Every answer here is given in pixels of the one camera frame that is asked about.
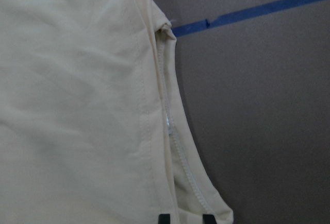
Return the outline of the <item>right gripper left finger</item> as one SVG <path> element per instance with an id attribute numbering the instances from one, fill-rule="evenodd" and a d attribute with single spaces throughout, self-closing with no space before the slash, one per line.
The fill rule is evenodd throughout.
<path id="1" fill-rule="evenodd" d="M 158 224 L 171 224 L 171 215 L 170 214 L 159 214 Z"/>

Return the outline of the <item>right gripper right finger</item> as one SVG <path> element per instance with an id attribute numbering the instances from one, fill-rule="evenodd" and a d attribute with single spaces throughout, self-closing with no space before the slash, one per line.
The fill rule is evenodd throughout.
<path id="1" fill-rule="evenodd" d="M 202 224 L 216 224 L 216 219 L 212 214 L 203 214 Z"/>

